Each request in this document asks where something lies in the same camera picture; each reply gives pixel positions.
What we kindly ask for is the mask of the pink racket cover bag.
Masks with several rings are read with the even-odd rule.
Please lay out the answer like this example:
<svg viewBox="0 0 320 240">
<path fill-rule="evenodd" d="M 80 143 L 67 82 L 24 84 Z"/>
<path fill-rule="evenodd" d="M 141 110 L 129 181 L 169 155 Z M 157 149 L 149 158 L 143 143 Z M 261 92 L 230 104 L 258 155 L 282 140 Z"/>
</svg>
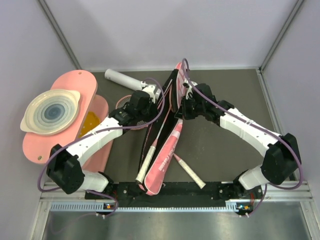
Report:
<svg viewBox="0 0 320 240">
<path fill-rule="evenodd" d="M 169 115 L 159 136 L 157 146 L 148 166 L 142 184 L 138 186 L 149 196 L 157 195 L 163 185 L 166 171 L 169 167 L 176 145 L 183 128 L 183 120 L 175 118 L 175 113 L 179 110 L 185 88 L 183 83 L 185 76 L 182 70 L 182 63 L 178 63 L 169 75 L 167 81 L 162 86 L 164 96 L 157 100 L 158 109 L 162 110 L 160 117 L 147 127 L 147 132 L 142 145 L 139 162 L 139 170 L 143 164 L 147 152 L 157 137 L 160 127 L 166 114 Z"/>
</svg>

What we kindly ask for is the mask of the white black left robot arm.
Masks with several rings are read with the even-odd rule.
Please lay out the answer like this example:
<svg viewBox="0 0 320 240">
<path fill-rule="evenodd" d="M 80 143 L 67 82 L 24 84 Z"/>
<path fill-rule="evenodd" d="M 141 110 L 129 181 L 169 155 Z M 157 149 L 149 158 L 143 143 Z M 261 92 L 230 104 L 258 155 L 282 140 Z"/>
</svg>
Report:
<svg viewBox="0 0 320 240">
<path fill-rule="evenodd" d="M 47 176 L 66 194 L 84 190 L 109 198 L 114 191 L 111 179 L 102 172 L 84 170 L 83 166 L 92 155 L 139 122 L 152 123 L 159 116 L 154 91 L 150 87 L 136 90 L 124 106 L 110 112 L 86 135 L 64 147 L 55 145 L 46 167 Z"/>
</svg>

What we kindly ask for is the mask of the white shuttlecock tube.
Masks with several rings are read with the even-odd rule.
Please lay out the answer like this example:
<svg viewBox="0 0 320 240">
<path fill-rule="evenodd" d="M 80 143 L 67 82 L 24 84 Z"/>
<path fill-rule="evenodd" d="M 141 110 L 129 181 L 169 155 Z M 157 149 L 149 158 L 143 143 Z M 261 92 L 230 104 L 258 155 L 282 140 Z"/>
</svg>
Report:
<svg viewBox="0 0 320 240">
<path fill-rule="evenodd" d="M 137 80 L 133 77 L 127 76 L 112 69 L 107 69 L 104 73 L 104 77 L 109 81 L 112 81 L 133 91 L 142 90 L 147 85 L 145 81 Z"/>
</svg>

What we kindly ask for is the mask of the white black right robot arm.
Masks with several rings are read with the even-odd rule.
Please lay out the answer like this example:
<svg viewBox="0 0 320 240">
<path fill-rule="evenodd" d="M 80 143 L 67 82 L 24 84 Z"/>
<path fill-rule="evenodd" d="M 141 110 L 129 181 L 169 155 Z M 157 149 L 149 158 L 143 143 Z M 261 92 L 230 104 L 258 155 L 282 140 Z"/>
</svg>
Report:
<svg viewBox="0 0 320 240">
<path fill-rule="evenodd" d="M 253 188 L 280 185 L 301 165 L 297 139 L 267 130 L 243 115 L 231 103 L 216 100 L 205 84 L 183 83 L 172 94 L 177 104 L 176 118 L 193 120 L 198 116 L 237 135 L 263 157 L 262 164 L 246 170 L 233 180 L 233 192 L 245 198 Z"/>
</svg>

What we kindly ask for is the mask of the pink white badminton racket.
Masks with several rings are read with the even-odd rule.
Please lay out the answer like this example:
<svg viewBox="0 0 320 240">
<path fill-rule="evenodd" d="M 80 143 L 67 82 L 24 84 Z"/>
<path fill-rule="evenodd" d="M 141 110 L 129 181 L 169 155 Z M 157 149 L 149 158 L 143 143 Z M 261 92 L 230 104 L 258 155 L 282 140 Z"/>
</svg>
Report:
<svg viewBox="0 0 320 240">
<path fill-rule="evenodd" d="M 123 107 L 126 102 L 128 102 L 131 98 L 131 95 L 126 95 L 122 97 L 118 102 L 115 104 L 115 108 Z M 204 181 L 189 167 L 189 165 L 178 155 L 173 153 L 174 158 L 177 160 L 179 165 L 188 173 L 188 175 L 195 181 L 195 183 L 199 186 L 200 189 L 203 189 L 206 185 Z"/>
<path fill-rule="evenodd" d="M 155 153 L 155 150 L 156 150 L 156 147 L 157 147 L 157 144 L 158 144 L 158 139 L 159 139 L 159 137 L 161 135 L 162 129 L 164 128 L 164 125 L 166 123 L 166 120 L 167 120 L 169 114 L 170 114 L 170 111 L 168 111 L 167 114 L 165 115 L 163 123 L 162 123 L 162 125 L 161 125 L 161 127 L 159 129 L 159 132 L 158 132 L 155 140 L 153 141 L 153 143 L 149 147 L 148 152 L 147 152 L 147 154 L 146 154 L 146 156 L 145 156 L 145 158 L 143 160 L 142 166 L 141 166 L 141 168 L 140 168 L 140 170 L 139 170 L 139 172 L 137 174 L 137 177 L 135 178 L 135 181 L 138 184 L 142 184 L 143 181 L 144 181 L 144 178 L 145 178 L 145 175 L 147 173 L 148 167 L 149 167 L 150 162 L 151 162 L 151 160 L 153 158 L 153 155 Z"/>
</svg>

